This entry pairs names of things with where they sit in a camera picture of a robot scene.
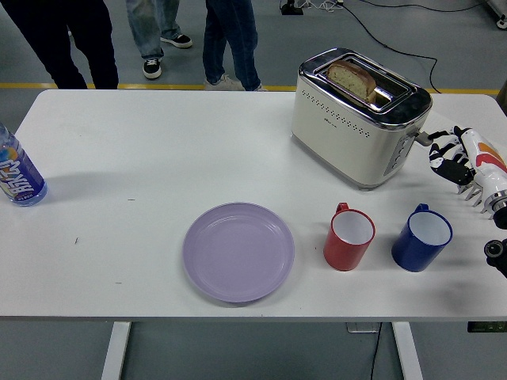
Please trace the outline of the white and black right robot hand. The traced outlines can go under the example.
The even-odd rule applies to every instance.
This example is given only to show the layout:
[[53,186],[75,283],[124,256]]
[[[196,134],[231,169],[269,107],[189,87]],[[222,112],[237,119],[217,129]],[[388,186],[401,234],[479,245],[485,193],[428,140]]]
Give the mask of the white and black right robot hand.
[[454,126],[429,135],[434,173],[464,188],[477,185],[487,196],[506,190],[506,164],[493,145],[472,128]]

